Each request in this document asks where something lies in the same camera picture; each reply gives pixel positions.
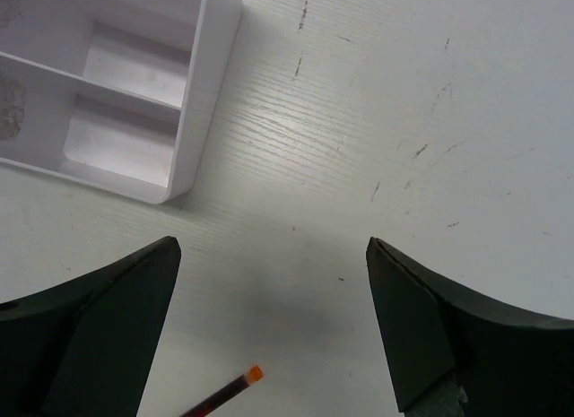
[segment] dark red pencil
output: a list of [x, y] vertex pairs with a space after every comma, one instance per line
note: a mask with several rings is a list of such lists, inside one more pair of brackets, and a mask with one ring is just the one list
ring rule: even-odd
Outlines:
[[181, 417], [205, 417], [261, 378], [263, 378], [263, 371], [258, 366], [254, 366], [249, 372], [235, 378], [227, 386], [209, 396]]

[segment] white wood grain surface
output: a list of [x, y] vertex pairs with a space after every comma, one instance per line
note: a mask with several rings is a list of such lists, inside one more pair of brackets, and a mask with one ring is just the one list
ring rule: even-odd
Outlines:
[[214, 416], [397, 415], [371, 235], [574, 317], [574, 0], [245, 3], [191, 194], [152, 207], [0, 169], [0, 301], [176, 236], [143, 417], [252, 363], [264, 380]]

